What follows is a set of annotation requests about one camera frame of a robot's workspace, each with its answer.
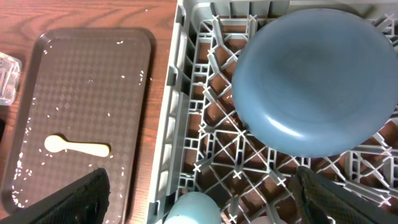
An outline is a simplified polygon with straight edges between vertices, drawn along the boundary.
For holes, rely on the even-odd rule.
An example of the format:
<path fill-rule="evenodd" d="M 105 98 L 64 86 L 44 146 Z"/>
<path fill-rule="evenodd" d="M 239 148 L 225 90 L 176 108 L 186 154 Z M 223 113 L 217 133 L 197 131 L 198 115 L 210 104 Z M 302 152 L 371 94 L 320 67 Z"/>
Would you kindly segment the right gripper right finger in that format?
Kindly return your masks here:
<path fill-rule="evenodd" d="M 289 190 L 304 224 L 328 223 L 329 217 L 337 223 L 397 223 L 397 215 L 359 198 L 307 167 L 296 168 Z"/>

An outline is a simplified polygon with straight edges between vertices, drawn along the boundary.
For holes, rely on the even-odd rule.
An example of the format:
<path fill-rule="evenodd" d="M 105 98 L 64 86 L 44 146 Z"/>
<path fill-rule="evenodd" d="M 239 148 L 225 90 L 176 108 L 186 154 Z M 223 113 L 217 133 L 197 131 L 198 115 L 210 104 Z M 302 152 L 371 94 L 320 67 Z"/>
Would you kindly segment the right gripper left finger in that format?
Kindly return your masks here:
<path fill-rule="evenodd" d="M 1 220 L 1 224 L 102 223 L 109 206 L 110 184 L 98 168 L 37 203 Z"/>

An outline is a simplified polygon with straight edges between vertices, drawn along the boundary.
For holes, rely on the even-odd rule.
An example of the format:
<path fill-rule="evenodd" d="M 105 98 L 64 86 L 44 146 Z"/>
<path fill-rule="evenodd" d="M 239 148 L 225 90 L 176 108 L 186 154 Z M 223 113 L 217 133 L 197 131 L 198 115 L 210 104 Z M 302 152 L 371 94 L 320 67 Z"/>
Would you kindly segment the pink plastic cup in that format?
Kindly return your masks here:
<path fill-rule="evenodd" d="M 250 224 L 287 224 L 280 218 L 270 218 L 269 216 L 257 217 L 250 221 Z"/>

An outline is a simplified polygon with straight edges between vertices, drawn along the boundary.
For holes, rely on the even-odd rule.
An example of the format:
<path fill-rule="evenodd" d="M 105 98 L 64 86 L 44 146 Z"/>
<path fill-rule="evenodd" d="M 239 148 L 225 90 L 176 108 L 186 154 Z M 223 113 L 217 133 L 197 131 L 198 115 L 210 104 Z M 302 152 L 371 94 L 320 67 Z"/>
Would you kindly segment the light blue plastic cup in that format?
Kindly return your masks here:
<path fill-rule="evenodd" d="M 165 224 L 220 224 L 221 214 L 216 202 L 201 192 L 189 192 L 173 205 Z"/>

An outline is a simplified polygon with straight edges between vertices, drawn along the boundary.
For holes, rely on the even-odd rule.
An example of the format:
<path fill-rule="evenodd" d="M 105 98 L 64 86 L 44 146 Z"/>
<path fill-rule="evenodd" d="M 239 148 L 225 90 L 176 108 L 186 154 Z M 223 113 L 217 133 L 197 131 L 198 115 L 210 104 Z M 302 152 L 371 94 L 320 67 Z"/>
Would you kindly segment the dark blue plate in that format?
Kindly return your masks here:
<path fill-rule="evenodd" d="M 370 22 L 306 9 L 261 28 L 238 57 L 234 107 L 279 152 L 325 157 L 365 142 L 397 105 L 397 53 Z"/>

